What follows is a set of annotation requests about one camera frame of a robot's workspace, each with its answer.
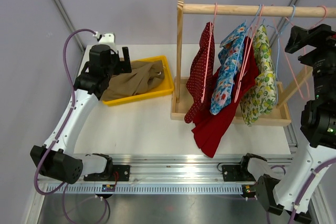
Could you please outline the blue hanger of lemon skirt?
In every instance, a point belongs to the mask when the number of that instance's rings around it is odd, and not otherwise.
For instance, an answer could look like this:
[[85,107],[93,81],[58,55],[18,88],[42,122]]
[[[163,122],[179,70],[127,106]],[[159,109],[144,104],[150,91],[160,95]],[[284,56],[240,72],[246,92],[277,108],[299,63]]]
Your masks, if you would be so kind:
[[276,58],[276,63],[275,63],[275,79],[276,79],[276,81],[275,81],[275,88],[276,88],[277,96],[276,96],[276,101],[274,103],[274,106],[278,105],[278,99],[279,99],[279,95],[280,95],[280,91],[278,90],[278,86],[277,86],[277,80],[278,80],[278,62],[279,62],[280,47],[281,47],[281,34],[282,34],[283,30],[286,28],[286,26],[289,23],[291,23],[294,15],[295,15],[295,11],[296,11],[296,6],[294,4],[292,4],[291,7],[293,8],[292,15],[291,15],[290,19],[288,19],[288,17],[285,17],[285,19],[287,21],[285,21],[285,24],[284,24],[283,28],[277,28],[277,25],[275,24],[275,20],[274,19],[273,19],[274,26],[267,25],[267,27],[271,27],[275,31],[276,38],[277,38],[277,48],[278,48],[277,58]]

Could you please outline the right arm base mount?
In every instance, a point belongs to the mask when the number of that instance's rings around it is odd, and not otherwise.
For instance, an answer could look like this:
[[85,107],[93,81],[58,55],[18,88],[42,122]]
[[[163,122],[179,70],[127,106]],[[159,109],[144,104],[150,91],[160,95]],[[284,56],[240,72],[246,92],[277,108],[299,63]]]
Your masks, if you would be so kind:
[[225,182],[252,182],[252,185],[242,186],[242,197],[246,200],[257,199],[255,192],[255,184],[257,183],[254,176],[247,170],[248,162],[256,158],[257,160],[267,161],[259,155],[247,153],[237,164],[218,163],[217,170],[221,172]]

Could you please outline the tan khaki skirt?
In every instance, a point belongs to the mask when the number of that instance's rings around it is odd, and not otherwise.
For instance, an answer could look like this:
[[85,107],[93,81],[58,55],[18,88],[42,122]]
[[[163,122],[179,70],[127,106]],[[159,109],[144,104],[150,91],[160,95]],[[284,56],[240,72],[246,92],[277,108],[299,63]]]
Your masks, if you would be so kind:
[[133,61],[132,72],[112,76],[101,101],[112,101],[145,94],[158,87],[165,79],[163,62]]

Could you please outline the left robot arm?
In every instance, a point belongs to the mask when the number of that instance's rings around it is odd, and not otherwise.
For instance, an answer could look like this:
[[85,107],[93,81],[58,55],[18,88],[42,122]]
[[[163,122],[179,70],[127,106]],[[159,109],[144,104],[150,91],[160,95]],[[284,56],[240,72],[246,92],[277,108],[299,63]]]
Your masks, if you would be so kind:
[[35,176],[68,184],[74,184],[80,177],[86,181],[104,181],[114,176],[112,157],[93,153],[75,158],[73,154],[79,134],[112,76],[131,72],[128,47],[122,47],[122,54],[120,58],[118,51],[104,44],[91,47],[89,60],[75,79],[74,93],[59,123],[42,146],[35,145],[30,151],[36,165]]

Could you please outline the lemon print skirt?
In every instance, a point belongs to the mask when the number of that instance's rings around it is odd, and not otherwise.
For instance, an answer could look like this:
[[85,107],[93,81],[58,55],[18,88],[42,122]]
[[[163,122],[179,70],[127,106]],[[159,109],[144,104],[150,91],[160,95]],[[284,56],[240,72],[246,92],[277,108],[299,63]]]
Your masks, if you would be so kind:
[[256,30],[252,47],[259,75],[255,78],[255,85],[240,101],[242,117],[248,126],[253,125],[260,116],[270,114],[277,102],[275,67],[265,25],[260,25]]

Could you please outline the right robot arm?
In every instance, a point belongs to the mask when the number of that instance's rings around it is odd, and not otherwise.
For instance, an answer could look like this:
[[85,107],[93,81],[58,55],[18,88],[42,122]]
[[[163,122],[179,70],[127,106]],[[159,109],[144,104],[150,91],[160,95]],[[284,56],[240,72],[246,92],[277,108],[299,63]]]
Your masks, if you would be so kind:
[[307,211],[311,196],[335,164],[335,31],[326,24],[311,29],[293,26],[285,51],[292,54],[306,45],[314,47],[298,58],[313,69],[314,99],[301,113],[300,130],[306,142],[299,145],[281,179],[258,155],[246,154],[238,167],[242,179],[256,180],[255,195],[264,210],[279,216],[286,211],[289,223],[310,223]]

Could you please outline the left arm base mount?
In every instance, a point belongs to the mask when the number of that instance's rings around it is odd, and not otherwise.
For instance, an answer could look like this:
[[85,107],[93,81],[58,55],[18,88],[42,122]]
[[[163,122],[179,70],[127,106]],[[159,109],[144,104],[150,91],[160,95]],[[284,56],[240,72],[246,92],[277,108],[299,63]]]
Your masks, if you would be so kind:
[[115,193],[118,182],[128,182],[128,164],[114,164],[111,156],[101,153],[87,154],[83,161],[83,179],[86,182],[102,182],[101,193],[104,199]]

